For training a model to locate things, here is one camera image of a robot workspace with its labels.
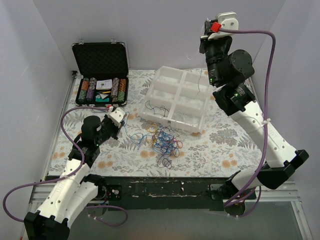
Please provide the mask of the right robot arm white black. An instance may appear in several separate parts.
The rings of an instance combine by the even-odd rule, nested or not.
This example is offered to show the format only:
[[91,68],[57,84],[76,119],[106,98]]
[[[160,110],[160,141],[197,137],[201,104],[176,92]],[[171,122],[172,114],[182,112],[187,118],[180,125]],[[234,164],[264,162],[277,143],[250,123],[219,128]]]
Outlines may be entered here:
[[213,192],[231,199],[260,186],[277,189],[309,158],[304,149],[295,149],[279,134],[267,117],[267,109],[260,108],[244,84],[255,70],[247,51],[229,52],[231,34],[236,32],[234,21],[228,26],[216,19],[206,20],[199,46],[199,52],[205,54],[209,84],[218,88],[213,93],[217,105],[245,130],[262,153],[257,167],[237,171]]

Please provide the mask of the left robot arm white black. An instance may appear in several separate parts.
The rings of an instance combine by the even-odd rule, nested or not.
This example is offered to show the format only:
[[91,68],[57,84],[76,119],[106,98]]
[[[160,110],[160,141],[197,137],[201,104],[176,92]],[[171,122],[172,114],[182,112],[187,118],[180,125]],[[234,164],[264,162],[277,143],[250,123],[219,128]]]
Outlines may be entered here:
[[117,139],[126,114],[121,110],[108,113],[104,119],[91,115],[83,120],[81,134],[74,142],[60,180],[45,201],[24,218],[30,240],[66,240],[81,211],[92,200],[106,196],[106,187],[97,182],[99,177],[87,180],[94,161],[100,154],[100,145],[110,138]]

